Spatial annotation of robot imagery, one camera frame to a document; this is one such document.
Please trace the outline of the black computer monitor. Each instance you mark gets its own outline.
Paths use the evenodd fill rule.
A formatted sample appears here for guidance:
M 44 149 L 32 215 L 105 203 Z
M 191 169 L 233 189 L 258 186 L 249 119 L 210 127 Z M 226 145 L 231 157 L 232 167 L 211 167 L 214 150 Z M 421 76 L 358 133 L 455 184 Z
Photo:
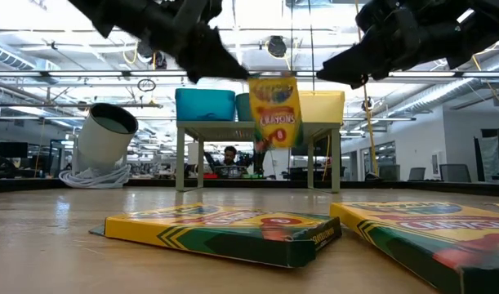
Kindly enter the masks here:
M 4 158 L 27 158 L 27 142 L 0 142 L 0 156 Z

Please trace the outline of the black aluminium table frame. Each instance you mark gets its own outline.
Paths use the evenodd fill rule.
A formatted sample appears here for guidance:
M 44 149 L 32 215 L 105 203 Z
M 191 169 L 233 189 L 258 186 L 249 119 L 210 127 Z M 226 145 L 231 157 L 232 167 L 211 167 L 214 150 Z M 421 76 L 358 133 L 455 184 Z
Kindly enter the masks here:
M 255 189 L 306 189 L 305 181 L 283 180 L 205 180 L 206 188 L 255 188 Z M 59 179 L 0 179 L 0 193 L 63 189 L 66 185 Z M 442 181 L 344 181 L 341 189 L 414 189 L 444 193 L 474 194 L 499 197 L 499 184 L 454 183 Z

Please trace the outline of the person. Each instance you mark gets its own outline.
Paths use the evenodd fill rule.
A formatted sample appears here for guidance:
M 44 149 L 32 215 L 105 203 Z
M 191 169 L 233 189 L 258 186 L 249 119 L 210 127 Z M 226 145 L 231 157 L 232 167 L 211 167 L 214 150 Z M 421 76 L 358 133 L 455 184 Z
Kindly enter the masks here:
M 224 149 L 223 161 L 214 165 L 214 172 L 219 178 L 243 178 L 247 174 L 247 168 L 235 161 L 236 155 L 237 150 L 235 147 L 227 146 Z

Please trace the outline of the small teal plastic bin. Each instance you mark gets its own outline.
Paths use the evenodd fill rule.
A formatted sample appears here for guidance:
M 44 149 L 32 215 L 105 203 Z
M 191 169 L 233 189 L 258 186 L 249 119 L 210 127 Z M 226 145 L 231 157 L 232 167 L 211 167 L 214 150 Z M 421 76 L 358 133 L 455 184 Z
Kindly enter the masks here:
M 248 93 L 236 95 L 236 111 L 237 118 L 240 122 L 251 122 L 254 120 L 252 117 L 250 96 Z

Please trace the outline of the white tipped cylinder container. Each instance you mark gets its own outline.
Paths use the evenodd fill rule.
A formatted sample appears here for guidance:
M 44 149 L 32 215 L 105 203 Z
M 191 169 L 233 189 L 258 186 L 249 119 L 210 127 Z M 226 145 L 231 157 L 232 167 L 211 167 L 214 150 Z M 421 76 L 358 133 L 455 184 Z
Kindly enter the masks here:
M 93 104 L 74 140 L 73 170 L 111 172 L 126 157 L 137 131 L 138 122 L 127 110 L 106 103 Z

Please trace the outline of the blue plastic bin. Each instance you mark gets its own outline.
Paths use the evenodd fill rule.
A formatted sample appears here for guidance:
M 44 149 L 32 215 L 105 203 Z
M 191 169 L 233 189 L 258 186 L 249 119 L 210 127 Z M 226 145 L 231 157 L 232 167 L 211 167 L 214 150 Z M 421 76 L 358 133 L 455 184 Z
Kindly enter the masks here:
M 175 100 L 177 121 L 234 121 L 233 91 L 177 88 Z

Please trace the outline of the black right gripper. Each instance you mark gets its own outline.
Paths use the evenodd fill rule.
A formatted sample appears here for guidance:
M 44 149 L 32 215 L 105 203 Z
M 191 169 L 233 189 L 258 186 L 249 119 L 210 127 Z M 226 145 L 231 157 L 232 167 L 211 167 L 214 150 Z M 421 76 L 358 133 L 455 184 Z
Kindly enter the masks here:
M 465 0 L 371 0 L 356 16 L 361 42 L 324 61 L 316 77 L 353 81 L 357 89 L 369 77 L 453 56 L 463 37 L 457 18 L 465 11 Z

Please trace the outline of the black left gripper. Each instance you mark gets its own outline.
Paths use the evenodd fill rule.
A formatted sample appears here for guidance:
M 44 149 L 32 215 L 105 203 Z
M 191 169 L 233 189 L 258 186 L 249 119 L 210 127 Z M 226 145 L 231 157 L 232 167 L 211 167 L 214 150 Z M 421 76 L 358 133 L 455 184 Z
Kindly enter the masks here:
M 187 78 L 248 79 L 250 73 L 224 47 L 208 22 L 221 12 L 222 0 L 109 0 L 113 25 L 178 57 Z

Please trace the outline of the yellow plastic bin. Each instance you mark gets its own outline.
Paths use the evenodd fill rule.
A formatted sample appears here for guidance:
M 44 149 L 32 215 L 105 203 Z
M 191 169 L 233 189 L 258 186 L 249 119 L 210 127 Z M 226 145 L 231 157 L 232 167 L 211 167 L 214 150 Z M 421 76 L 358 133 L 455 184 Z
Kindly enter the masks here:
M 343 123 L 343 91 L 300 91 L 303 123 Z

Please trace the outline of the pale green small shelf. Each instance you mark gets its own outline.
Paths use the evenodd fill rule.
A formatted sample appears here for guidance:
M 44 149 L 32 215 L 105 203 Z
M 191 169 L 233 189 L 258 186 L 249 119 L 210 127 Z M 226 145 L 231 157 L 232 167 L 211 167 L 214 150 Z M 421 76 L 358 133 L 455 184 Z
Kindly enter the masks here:
M 340 185 L 341 134 L 338 122 L 304 122 L 303 134 L 308 143 L 308 179 L 307 187 L 314 189 L 314 142 L 330 137 L 332 153 L 331 192 L 338 194 Z M 207 141 L 250 142 L 253 141 L 256 124 L 254 122 L 221 121 L 177 121 L 176 122 L 176 191 L 185 192 L 185 136 L 198 142 L 198 183 L 203 183 L 203 146 Z

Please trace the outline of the yellow Crayola crayon box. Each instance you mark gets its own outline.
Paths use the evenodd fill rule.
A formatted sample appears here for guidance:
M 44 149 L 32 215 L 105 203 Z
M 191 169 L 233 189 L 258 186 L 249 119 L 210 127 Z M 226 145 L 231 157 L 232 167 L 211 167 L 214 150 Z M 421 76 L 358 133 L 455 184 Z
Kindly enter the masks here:
M 296 78 L 250 78 L 248 85 L 256 151 L 302 145 L 304 134 Z
M 447 202 L 332 203 L 330 214 L 441 294 L 499 294 L 499 213 Z
M 185 252 L 300 268 L 341 236 L 337 217 L 195 203 L 108 216 L 92 234 Z

